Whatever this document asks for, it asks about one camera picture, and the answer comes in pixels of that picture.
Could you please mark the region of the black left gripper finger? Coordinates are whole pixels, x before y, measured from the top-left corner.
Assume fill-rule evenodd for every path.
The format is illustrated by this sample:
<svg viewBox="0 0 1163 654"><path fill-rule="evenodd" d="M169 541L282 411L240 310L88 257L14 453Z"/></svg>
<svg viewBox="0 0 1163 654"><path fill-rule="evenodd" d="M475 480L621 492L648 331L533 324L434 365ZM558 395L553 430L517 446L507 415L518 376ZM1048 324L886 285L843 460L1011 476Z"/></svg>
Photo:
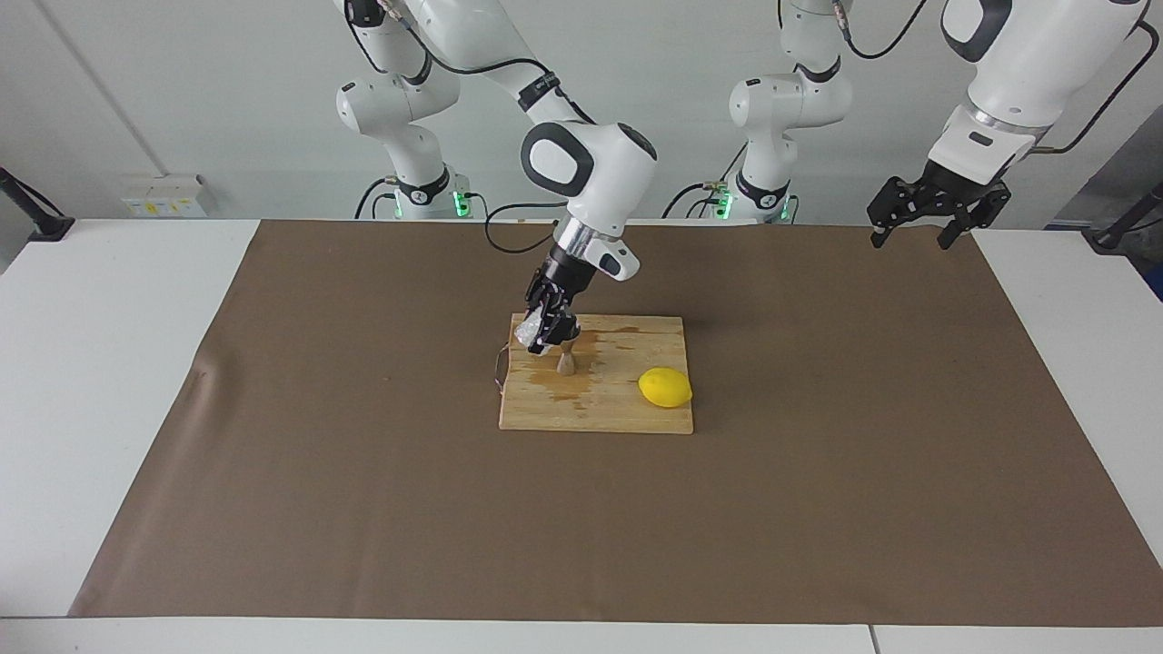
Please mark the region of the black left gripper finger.
<svg viewBox="0 0 1163 654"><path fill-rule="evenodd" d="M933 199L933 187L925 182L904 182L890 177L868 204L868 218L872 223L870 241L873 248L882 248L896 228L913 223L926 215Z"/></svg>
<svg viewBox="0 0 1163 654"><path fill-rule="evenodd" d="M1009 202L1009 187L1005 182L997 182L991 185L984 194L970 200L952 198L949 200L952 209L950 223L939 233L939 248L948 250L963 234L972 229L985 229L994 223L994 220Z"/></svg>

